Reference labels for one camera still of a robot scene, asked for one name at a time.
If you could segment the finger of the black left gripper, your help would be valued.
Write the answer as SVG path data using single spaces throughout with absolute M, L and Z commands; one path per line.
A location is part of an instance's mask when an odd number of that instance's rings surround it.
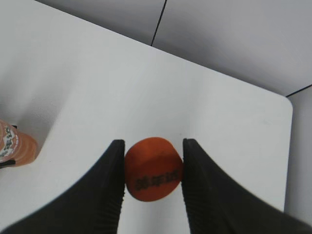
M 17 126 L 0 126 L 0 168 L 14 166 L 13 153 L 17 148 Z

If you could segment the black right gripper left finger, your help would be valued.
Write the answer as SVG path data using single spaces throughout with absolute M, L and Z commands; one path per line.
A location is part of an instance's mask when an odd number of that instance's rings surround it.
M 125 142 L 113 140 L 72 187 L 4 234 L 116 234 L 125 194 Z

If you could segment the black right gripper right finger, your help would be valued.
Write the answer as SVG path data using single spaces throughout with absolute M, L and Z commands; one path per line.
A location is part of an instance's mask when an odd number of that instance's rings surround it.
M 183 140 L 182 192 L 193 234 L 310 234 L 312 227 L 227 175 L 195 139 Z

